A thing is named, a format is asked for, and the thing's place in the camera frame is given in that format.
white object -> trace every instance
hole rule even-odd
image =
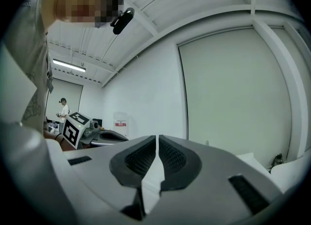
[[[60,115],[68,115],[68,114],[69,114],[69,107],[68,107],[68,105],[66,104],[66,105],[63,107],[62,112],[61,112]],[[65,119],[66,119],[66,118],[60,116],[59,122],[64,123],[64,122],[65,122]]]
[[[255,159],[253,153],[237,155],[237,157],[274,182],[271,174]]]
[[[61,65],[61,66],[64,66],[64,67],[67,67],[67,68],[71,68],[71,69],[75,69],[75,70],[78,70],[78,71],[82,71],[82,72],[85,72],[86,70],[82,67],[78,67],[78,66],[74,66],[72,64],[68,64],[68,63],[65,63],[65,62],[60,62],[56,59],[53,59],[53,63],[55,64],[58,64],[58,65]]]
[[[66,117],[64,122],[63,136],[65,140],[77,149],[79,140],[91,119],[81,113],[75,112]]]
[[[83,86],[53,79],[52,84],[54,86],[52,94],[49,93],[46,116],[51,121],[59,121],[59,118],[55,115],[59,113],[63,106],[59,103],[61,98],[65,98],[69,106],[70,111],[78,112],[80,98],[82,94]]]
[[[284,43],[284,45],[288,49],[289,53],[291,54],[300,72],[301,79],[304,83],[304,90],[306,93],[307,103],[308,103],[308,111],[305,111],[305,112],[308,113],[308,120],[311,121],[311,75],[310,75],[310,71],[308,69],[308,64],[306,61],[307,59],[310,60],[311,58],[310,57],[305,58],[301,50],[298,48],[298,46],[302,46],[301,44],[303,42],[300,42],[300,44],[296,44],[294,40],[292,39],[292,37],[284,29],[273,29],[273,31],[276,33],[276,35],[281,39],[281,41]],[[307,139],[305,150],[311,147],[311,129],[310,128],[308,130],[308,138],[309,139]]]
[[[127,113],[115,112],[113,114],[114,131],[127,137],[128,131]]]
[[[276,33],[260,18],[254,18],[252,24],[274,54],[286,81],[292,113],[291,143],[289,144],[287,160],[293,161],[303,156],[308,140],[310,125],[305,91],[307,85],[302,78],[303,72],[299,70],[297,62]]]
[[[161,183],[165,180],[164,168],[159,157],[159,142],[156,137],[156,156],[147,174],[141,182],[145,212],[149,214],[160,199]]]
[[[159,134],[186,138],[184,84],[177,57],[171,41],[155,43],[105,86],[104,127],[114,130],[113,114],[122,110],[129,116],[129,139]]]
[[[303,157],[281,165],[276,165],[271,169],[273,182],[285,193],[291,187],[300,184],[311,163],[311,150],[307,150]]]
[[[21,122],[36,86],[19,68],[3,43],[0,44],[0,121]]]
[[[282,71],[254,29],[218,33],[180,49],[189,140],[235,155],[253,152],[268,168],[286,155],[291,103]]]

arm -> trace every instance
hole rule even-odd
[[[60,117],[66,118],[67,115],[69,114],[69,108],[68,106],[65,108],[65,114],[61,115]]]
[[[47,123],[47,118],[45,117],[45,120],[43,121],[43,137],[53,139],[59,143],[60,147],[63,151],[73,151],[75,150],[64,138],[62,134],[57,135],[49,132],[49,127]]]

person wearing headset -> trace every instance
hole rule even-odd
[[[118,17],[122,4],[123,0],[24,0],[3,36],[4,45],[37,87],[22,124],[37,130],[45,138],[55,139],[63,151],[73,148],[62,135],[48,132],[44,111],[47,90],[52,91],[48,29],[57,20],[99,28]]]
[[[64,122],[65,122],[65,119],[67,117],[67,115],[69,114],[69,107],[67,105],[67,101],[65,98],[62,98],[60,100],[60,103],[63,105],[63,109],[62,109],[62,112],[60,114],[56,114],[57,117],[59,117],[59,133],[63,133],[64,131]]]

fluorescent light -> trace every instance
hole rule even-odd
[[[79,66],[75,66],[73,64],[65,63],[65,62],[59,61],[57,59],[53,59],[53,63],[61,65],[61,66],[65,66],[65,67],[68,67],[68,68],[71,68],[71,69],[75,69],[75,70],[78,70],[78,71],[82,71],[82,72],[86,71],[86,69],[83,68],[83,67],[79,67]]]

